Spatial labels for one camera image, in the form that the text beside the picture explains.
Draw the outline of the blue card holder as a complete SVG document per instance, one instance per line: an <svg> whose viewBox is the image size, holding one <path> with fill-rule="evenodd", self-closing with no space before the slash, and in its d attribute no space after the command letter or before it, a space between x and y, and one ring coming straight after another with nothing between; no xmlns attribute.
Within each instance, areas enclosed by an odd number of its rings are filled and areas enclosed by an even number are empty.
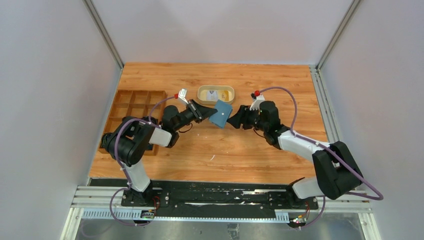
<svg viewBox="0 0 424 240"><path fill-rule="evenodd" d="M217 110L217 112L208 118L209 122L221 129L224 129L227 120L230 118L230 115L233 111L233 107L229 103L218 100L214 106L214 109Z"/></svg>

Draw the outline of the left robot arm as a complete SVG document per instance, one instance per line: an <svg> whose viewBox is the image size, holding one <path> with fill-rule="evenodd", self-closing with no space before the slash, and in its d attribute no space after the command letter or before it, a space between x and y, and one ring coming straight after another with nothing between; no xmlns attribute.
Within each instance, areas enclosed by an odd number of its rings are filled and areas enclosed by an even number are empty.
<svg viewBox="0 0 424 240"><path fill-rule="evenodd" d="M189 100L183 111L175 105L164 108L162 118L149 122L142 118L126 116L114 132L102 136L100 147L118 162L127 179L129 190L140 206L153 201L151 179L148 177L142 157L150 145L172 148L179 139L179 131L192 123L201 123L217 109Z"/></svg>

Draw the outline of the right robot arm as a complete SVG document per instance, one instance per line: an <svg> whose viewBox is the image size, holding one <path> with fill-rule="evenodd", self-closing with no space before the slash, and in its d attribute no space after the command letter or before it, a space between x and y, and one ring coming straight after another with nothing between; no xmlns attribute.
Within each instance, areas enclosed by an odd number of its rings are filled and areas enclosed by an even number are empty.
<svg viewBox="0 0 424 240"><path fill-rule="evenodd" d="M258 110L241 105L227 122L236 129L262 131L269 145L313 163L314 177L298 179L286 188L285 201L292 209L298 209L310 197L336 200L362 184L363 175L345 143L317 141L295 132L281 123L272 101L262 102Z"/></svg>

